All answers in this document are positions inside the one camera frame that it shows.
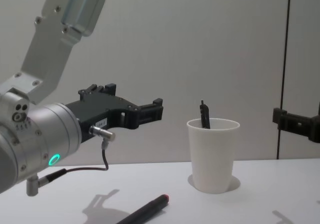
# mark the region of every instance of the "pen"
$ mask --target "pen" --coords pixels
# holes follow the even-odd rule
[[[202,128],[210,129],[209,108],[204,104],[204,100],[201,100],[200,113]]]
[[[117,224],[143,224],[168,205],[169,196],[161,195]]]

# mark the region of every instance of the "white table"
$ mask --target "white table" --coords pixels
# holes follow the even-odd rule
[[[111,165],[69,173],[36,197],[23,182],[0,195],[0,224],[115,224],[161,194],[169,206],[150,224],[320,223],[320,159],[236,161],[240,187],[218,195],[192,187],[191,173],[189,162]]]

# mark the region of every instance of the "cup rim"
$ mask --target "cup rim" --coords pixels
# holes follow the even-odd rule
[[[232,131],[232,130],[238,129],[238,128],[240,127],[240,123],[237,122],[237,121],[234,121],[234,120],[223,119],[223,118],[209,118],[209,119],[210,119],[210,120],[228,121],[228,122],[231,122],[231,123],[236,124],[236,126],[235,126],[235,127],[232,127],[232,128],[225,128],[225,129],[206,129],[206,128],[196,127],[196,126],[190,125],[191,122],[201,121],[201,118],[196,118],[196,119],[189,120],[189,121],[186,123],[186,125],[187,125],[189,128],[193,128],[193,129],[196,129],[196,130],[201,130],[201,131],[204,131],[204,132]]]

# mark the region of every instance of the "white paper cup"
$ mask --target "white paper cup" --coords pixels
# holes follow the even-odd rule
[[[232,179],[240,124],[210,118],[211,129],[202,128],[201,119],[188,121],[187,127],[195,188],[211,194],[226,192]]]

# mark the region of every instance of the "wall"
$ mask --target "wall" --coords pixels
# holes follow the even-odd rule
[[[291,0],[283,109],[306,117],[318,114],[320,92],[320,0]],[[320,145],[281,132],[280,158],[320,158]]]
[[[0,0],[0,80],[21,66],[44,1]],[[200,117],[204,99],[212,117],[241,123],[238,160],[274,159],[286,11],[287,0],[107,0],[43,104],[73,102],[93,83],[116,83],[117,95],[138,105],[163,98],[163,120],[113,129],[107,157],[176,162],[190,159],[186,122]],[[100,143],[88,141],[60,164],[101,163]]]

